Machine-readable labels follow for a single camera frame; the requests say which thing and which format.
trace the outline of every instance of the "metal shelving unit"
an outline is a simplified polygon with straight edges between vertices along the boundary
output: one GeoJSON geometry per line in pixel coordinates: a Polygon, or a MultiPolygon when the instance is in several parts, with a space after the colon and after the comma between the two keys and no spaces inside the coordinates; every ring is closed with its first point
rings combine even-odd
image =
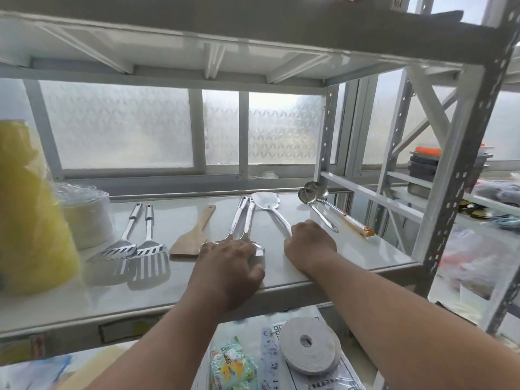
{"type": "MultiPolygon", "coordinates": [[[[480,26],[460,23],[457,12],[430,15],[433,0],[420,0],[417,14],[390,10],[394,1],[366,0],[355,5],[340,0],[0,0],[0,31],[5,33],[0,77],[24,79],[29,87],[37,80],[61,80],[234,90],[241,92],[243,106],[248,91],[326,96],[315,180],[367,196],[378,205],[373,212],[375,226],[385,211],[398,231],[405,218],[420,224],[415,243],[399,232],[398,239],[403,252],[422,265],[413,279],[415,291],[426,296],[457,221],[462,186],[498,92],[504,82],[509,85],[504,89],[513,90],[511,77],[517,74],[517,62],[510,64],[510,59],[518,41],[520,0],[490,0],[480,26]],[[338,84],[403,67],[386,159],[374,192],[335,175],[328,161],[338,84]],[[441,104],[432,84],[450,74],[457,76],[449,82],[457,85],[456,95],[441,104]],[[413,131],[413,137],[403,137],[412,93],[427,120],[413,131]],[[450,124],[444,111],[455,101],[450,124]],[[417,210],[396,201],[405,198],[392,188],[390,177],[409,180],[395,170],[397,155],[429,124],[443,156],[431,198],[417,210]]],[[[359,95],[367,88],[360,84],[357,90],[359,95]]],[[[230,178],[248,178],[247,115],[240,115],[240,120],[239,171],[222,176],[224,184],[230,178]]],[[[206,177],[179,178],[205,183],[206,177]]],[[[502,204],[486,205],[504,210],[502,204]]],[[[508,211],[517,209],[508,207],[508,211]]],[[[481,325],[489,333],[496,332],[518,292],[520,267],[508,276],[507,284],[494,291],[481,325]]],[[[291,293],[298,295],[295,288],[291,293]]],[[[269,296],[264,293],[258,298],[266,304],[269,296]]],[[[157,316],[164,310],[150,308],[113,315],[110,320],[157,316]]],[[[247,307],[237,317],[248,314],[259,313],[247,307]]],[[[64,343],[81,331],[88,337],[77,347],[93,347],[100,325],[98,319],[88,319],[55,326],[64,334],[56,343],[62,348],[56,351],[65,350],[64,343]]],[[[29,339],[41,331],[11,333],[9,339],[29,339]]]]}

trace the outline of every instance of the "yellow plastic wrapped roll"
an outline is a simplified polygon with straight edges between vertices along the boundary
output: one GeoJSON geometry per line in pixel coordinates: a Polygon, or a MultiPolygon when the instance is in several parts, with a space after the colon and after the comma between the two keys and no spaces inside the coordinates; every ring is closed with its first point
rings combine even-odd
{"type": "Polygon", "coordinates": [[[25,121],[0,121],[0,292],[40,293],[79,268],[37,134],[25,121]]]}

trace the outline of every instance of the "kitchen utensil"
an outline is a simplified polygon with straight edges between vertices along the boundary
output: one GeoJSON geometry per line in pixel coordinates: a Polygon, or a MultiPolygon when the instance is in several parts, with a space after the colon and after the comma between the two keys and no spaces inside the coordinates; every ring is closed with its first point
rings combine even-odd
{"type": "Polygon", "coordinates": [[[291,225],[282,214],[276,210],[278,205],[280,205],[280,197],[276,193],[270,191],[259,191],[251,194],[251,197],[259,208],[272,211],[276,217],[278,217],[278,220],[283,223],[289,235],[292,236],[291,225]]]}
{"type": "Polygon", "coordinates": [[[244,224],[244,232],[242,233],[242,236],[240,237],[240,241],[244,242],[251,242],[256,246],[256,253],[255,256],[264,256],[265,255],[265,249],[262,245],[259,243],[251,241],[251,238],[249,236],[249,232],[251,230],[251,223],[253,222],[253,212],[255,210],[255,202],[252,198],[247,199],[248,203],[248,213],[245,218],[245,224],[244,224]]]}
{"type": "Polygon", "coordinates": [[[300,201],[304,204],[307,204],[310,206],[314,212],[318,214],[318,216],[322,219],[322,221],[334,232],[340,232],[340,230],[337,229],[336,225],[329,220],[329,218],[325,215],[323,215],[314,205],[313,203],[316,202],[316,193],[314,190],[308,189],[306,187],[302,187],[300,190],[298,190],[298,198],[300,201]]]}
{"type": "Polygon", "coordinates": [[[216,205],[210,204],[201,212],[193,229],[181,235],[170,248],[171,255],[197,256],[199,254],[200,247],[207,242],[204,227],[213,216],[216,208],[216,205]]]}
{"type": "Polygon", "coordinates": [[[166,248],[153,256],[129,260],[127,285],[130,290],[148,290],[166,282],[172,275],[166,248]]]}
{"type": "Polygon", "coordinates": [[[164,244],[155,242],[152,239],[153,233],[153,206],[148,204],[146,206],[146,239],[145,242],[141,243],[135,252],[133,257],[145,257],[145,256],[153,256],[156,254],[160,254],[166,252],[166,246],[164,244]]]}
{"type": "Polygon", "coordinates": [[[134,209],[130,216],[128,217],[128,224],[126,226],[123,235],[118,242],[113,243],[108,248],[102,250],[98,254],[92,256],[88,259],[88,262],[96,262],[96,261],[105,261],[105,260],[113,260],[116,258],[124,258],[131,257],[136,249],[137,244],[128,241],[128,235],[132,230],[134,223],[139,216],[139,211],[141,210],[142,203],[138,202],[135,204],[134,209]]]}
{"type": "Polygon", "coordinates": [[[304,185],[305,188],[313,190],[316,193],[316,201],[326,204],[330,209],[334,210],[339,215],[343,216],[347,224],[352,227],[356,232],[361,234],[362,236],[373,236],[375,235],[373,229],[365,226],[363,223],[358,222],[352,216],[348,215],[347,212],[343,212],[337,206],[332,205],[327,201],[327,197],[329,196],[329,191],[327,186],[321,184],[320,182],[308,182],[304,185]]]}
{"type": "Polygon", "coordinates": [[[223,239],[223,241],[231,241],[233,239],[233,234],[235,232],[235,229],[237,228],[238,221],[240,220],[240,215],[242,215],[242,212],[245,208],[245,206],[248,204],[249,198],[246,196],[240,197],[240,201],[238,202],[238,208],[235,212],[235,217],[233,217],[233,222],[231,222],[231,228],[229,229],[228,236],[223,239]]]}

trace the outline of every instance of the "spatula head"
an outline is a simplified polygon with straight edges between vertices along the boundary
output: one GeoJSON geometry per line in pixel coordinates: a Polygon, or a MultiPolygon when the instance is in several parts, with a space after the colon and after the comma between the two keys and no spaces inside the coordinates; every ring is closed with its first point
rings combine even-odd
{"type": "Polygon", "coordinates": [[[201,229],[193,229],[181,235],[170,248],[172,256],[198,256],[200,247],[207,242],[207,238],[201,229]]]}

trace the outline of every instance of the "toilet paper roll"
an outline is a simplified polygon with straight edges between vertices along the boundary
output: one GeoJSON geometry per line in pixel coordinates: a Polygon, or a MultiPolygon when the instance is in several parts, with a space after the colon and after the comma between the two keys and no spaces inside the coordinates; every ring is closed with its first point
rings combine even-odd
{"type": "Polygon", "coordinates": [[[279,345],[287,363],[307,375],[328,372],[339,362],[336,362],[337,336],[325,323],[314,318],[288,320],[280,330],[279,345]]]}

